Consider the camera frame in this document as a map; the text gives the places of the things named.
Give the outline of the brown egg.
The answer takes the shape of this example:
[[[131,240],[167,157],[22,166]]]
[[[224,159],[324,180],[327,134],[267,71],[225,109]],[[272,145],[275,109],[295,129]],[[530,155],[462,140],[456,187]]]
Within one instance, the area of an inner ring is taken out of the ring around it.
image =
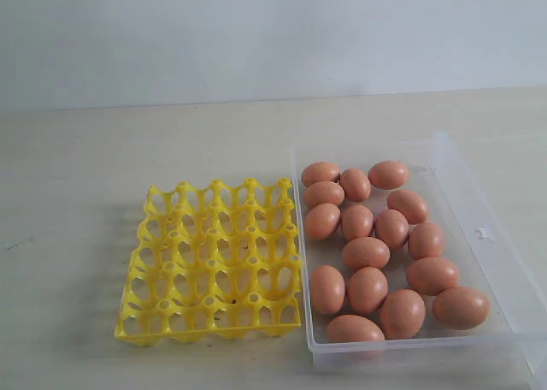
[[[304,220],[307,237],[312,240],[329,238],[338,228],[341,212],[335,204],[318,204],[311,209]]]
[[[373,231],[372,211],[365,205],[354,204],[341,215],[341,232],[346,241],[368,237]]]
[[[417,192],[399,189],[391,192],[386,200],[387,207],[403,214],[410,225],[426,222],[429,209],[426,200]]]
[[[419,294],[437,296],[459,284],[460,270],[449,259],[423,257],[409,265],[406,278],[409,286]]]
[[[441,325],[455,330],[478,327],[487,319],[490,310],[490,300],[471,287],[445,289],[432,303],[434,318]]]
[[[311,304],[324,316],[338,313],[345,301],[345,281],[333,266],[322,265],[315,269],[309,282]]]
[[[444,230],[436,223],[418,224],[409,234],[408,252],[414,260],[438,257],[444,249]]]
[[[347,168],[339,178],[339,185],[343,187],[345,197],[352,202],[360,203],[371,193],[371,184],[368,176],[358,168]]]
[[[390,260],[390,250],[380,239],[374,237],[355,238],[342,249],[344,265],[357,270],[364,267],[384,268]]]
[[[357,270],[348,282],[348,300],[357,314],[374,313],[388,293],[388,281],[384,273],[374,267]]]
[[[409,237],[409,223],[398,210],[384,210],[375,219],[374,231],[391,251],[401,249]]]
[[[342,315],[332,319],[326,327],[330,343],[384,341],[381,329],[363,316]]]
[[[425,315],[422,297],[413,290],[402,289],[386,297],[379,312],[379,321],[388,340],[405,340],[420,331]]]
[[[396,189],[409,178],[409,169],[399,161],[386,160],[373,165],[368,171],[370,183],[381,190]]]
[[[307,166],[301,173],[301,182],[309,187],[316,182],[337,182],[340,176],[339,167],[332,162],[314,162]]]
[[[341,205],[344,201],[345,192],[343,187],[333,181],[318,181],[310,185],[303,194],[303,201],[309,208],[319,204]]]

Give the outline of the yellow plastic egg tray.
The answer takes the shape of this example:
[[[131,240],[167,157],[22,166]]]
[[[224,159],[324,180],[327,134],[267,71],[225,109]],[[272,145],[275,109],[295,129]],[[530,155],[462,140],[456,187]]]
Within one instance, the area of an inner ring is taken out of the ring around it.
[[[138,346],[253,332],[281,336],[301,324],[301,258],[292,184],[248,178],[151,187],[137,229],[114,335]]]

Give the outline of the clear plastic bin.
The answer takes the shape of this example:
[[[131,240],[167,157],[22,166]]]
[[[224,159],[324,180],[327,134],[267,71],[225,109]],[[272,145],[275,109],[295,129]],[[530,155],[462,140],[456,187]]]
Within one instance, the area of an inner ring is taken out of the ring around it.
[[[455,331],[427,315],[411,340],[329,344],[328,320],[305,303],[305,329],[315,370],[334,375],[394,375],[456,379],[480,387],[546,386],[546,300],[489,208],[456,145],[446,133],[399,142],[300,145],[291,155],[292,178],[311,163],[368,170],[398,160],[409,168],[406,187],[427,202],[432,222],[445,234],[444,255],[461,271],[466,287],[484,292],[491,312],[484,323]]]

